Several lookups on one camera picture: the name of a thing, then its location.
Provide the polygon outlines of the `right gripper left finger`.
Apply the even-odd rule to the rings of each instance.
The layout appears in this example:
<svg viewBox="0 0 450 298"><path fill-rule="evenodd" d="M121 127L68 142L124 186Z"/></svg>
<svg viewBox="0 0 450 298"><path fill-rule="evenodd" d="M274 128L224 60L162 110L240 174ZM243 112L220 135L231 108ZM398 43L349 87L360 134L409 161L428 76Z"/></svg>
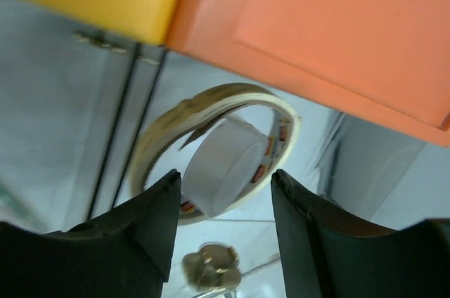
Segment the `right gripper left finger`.
<svg viewBox="0 0 450 298"><path fill-rule="evenodd" d="M181 175L66 232L1 222L2 297L160 297L169 279Z"/></svg>

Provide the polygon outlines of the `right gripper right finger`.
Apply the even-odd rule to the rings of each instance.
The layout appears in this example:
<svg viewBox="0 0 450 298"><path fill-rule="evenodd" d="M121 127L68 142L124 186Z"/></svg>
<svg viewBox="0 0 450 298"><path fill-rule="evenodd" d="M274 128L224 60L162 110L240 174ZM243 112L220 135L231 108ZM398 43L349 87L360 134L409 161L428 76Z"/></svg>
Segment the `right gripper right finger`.
<svg viewBox="0 0 450 298"><path fill-rule="evenodd" d="M271 177L287 297L448 297L449 220L396 231Z"/></svg>

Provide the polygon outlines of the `small clear tape roll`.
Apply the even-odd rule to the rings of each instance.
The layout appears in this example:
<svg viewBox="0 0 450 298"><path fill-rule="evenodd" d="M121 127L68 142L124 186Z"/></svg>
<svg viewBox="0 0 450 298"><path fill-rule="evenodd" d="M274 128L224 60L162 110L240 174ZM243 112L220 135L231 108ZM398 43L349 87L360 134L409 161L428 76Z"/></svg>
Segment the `small clear tape roll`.
<svg viewBox="0 0 450 298"><path fill-rule="evenodd" d="M181 183L181 213L223 213L250 184L268 138L247 122L223 121L201 143Z"/></svg>

